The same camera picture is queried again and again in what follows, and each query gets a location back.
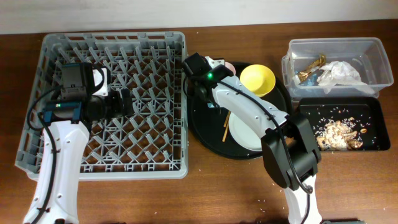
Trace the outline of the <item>light blue plastic cup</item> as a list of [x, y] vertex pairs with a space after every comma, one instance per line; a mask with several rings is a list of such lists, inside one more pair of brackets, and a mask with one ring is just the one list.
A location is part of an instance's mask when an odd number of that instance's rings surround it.
[[209, 108], [217, 108], [217, 107], [218, 107], [217, 105], [215, 105], [215, 104], [213, 104], [213, 103], [207, 103], [207, 106], [208, 106]]

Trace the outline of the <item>pink plastic cup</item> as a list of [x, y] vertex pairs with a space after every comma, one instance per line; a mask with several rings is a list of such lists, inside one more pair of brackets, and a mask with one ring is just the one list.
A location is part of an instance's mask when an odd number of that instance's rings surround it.
[[235, 69], [235, 67], [234, 67], [231, 63], [225, 62], [224, 65], [225, 65], [226, 68], [228, 68], [229, 70], [232, 71], [233, 75], [236, 74], [236, 69]]

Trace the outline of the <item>yellow plastic bowl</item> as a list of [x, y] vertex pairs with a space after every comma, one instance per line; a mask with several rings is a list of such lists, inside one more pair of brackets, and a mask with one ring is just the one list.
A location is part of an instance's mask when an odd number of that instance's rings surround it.
[[276, 77], [265, 65], [249, 65], [240, 74], [240, 82], [258, 97], [270, 93], [276, 84]]

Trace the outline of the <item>white round plate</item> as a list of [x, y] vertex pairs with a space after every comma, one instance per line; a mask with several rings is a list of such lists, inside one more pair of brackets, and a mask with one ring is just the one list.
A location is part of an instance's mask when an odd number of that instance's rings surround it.
[[231, 113], [229, 117], [228, 127], [233, 139], [240, 146], [254, 152], [260, 152], [262, 150], [260, 138], [248, 125], [233, 113]]

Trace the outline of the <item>white paper napkin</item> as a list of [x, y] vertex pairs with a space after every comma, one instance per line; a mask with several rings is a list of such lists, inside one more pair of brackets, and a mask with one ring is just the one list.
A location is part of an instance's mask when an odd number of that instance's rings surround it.
[[333, 61], [320, 68], [323, 73], [317, 78], [318, 86], [349, 85], [367, 94], [373, 95], [376, 92], [362, 82], [359, 72], [345, 61]]

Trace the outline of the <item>rice and nut shell scraps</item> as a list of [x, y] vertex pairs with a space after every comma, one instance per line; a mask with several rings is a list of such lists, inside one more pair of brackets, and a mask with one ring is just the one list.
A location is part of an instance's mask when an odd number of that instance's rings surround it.
[[321, 151], [365, 150], [365, 137], [371, 133], [371, 117], [343, 106], [322, 106], [314, 112], [312, 124]]

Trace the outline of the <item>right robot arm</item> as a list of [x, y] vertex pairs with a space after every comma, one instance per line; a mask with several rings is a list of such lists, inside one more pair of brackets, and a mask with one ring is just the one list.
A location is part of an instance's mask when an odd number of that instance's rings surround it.
[[195, 53], [182, 62], [196, 96], [236, 115], [260, 138], [264, 167], [282, 187], [289, 223], [321, 223], [315, 180], [321, 153], [309, 120], [289, 115], [248, 90], [223, 63], [213, 66]]

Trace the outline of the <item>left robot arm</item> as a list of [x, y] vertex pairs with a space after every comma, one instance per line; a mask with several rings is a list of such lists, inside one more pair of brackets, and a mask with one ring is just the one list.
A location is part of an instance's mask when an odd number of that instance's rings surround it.
[[104, 65], [62, 65], [62, 84], [37, 116], [44, 154], [33, 201], [24, 223], [78, 223], [77, 194], [81, 159], [91, 126], [102, 119], [133, 112], [129, 90], [110, 91], [111, 72]]

